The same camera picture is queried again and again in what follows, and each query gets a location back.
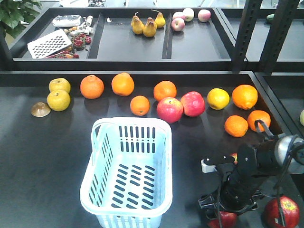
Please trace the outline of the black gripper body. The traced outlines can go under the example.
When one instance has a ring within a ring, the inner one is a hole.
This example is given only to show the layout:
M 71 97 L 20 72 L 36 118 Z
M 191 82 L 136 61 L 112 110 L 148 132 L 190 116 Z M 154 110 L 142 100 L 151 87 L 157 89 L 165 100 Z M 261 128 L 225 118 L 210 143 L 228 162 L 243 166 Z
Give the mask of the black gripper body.
M 263 197 L 259 187 L 264 177 L 258 170 L 257 148 L 243 144 L 237 155 L 238 163 L 231 164 L 232 171 L 228 171 L 228 163 L 215 165 L 223 182 L 215 192 L 201 196 L 198 200 L 201 209 L 245 213 L 258 208 L 257 200 Z

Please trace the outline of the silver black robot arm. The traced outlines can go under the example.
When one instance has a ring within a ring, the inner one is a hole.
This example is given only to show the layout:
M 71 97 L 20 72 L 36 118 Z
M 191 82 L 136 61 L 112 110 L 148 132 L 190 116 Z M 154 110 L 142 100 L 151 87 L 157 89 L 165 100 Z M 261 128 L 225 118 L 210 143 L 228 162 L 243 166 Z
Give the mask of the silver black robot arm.
M 277 176 L 273 189 L 278 189 L 287 174 L 304 172 L 304 140 L 299 135 L 276 135 L 257 145 L 240 145 L 237 158 L 224 155 L 201 161 L 203 173 L 216 172 L 221 177 L 217 190 L 201 196 L 201 209 L 243 214 L 257 209 L 257 200 L 266 194 L 261 186 Z

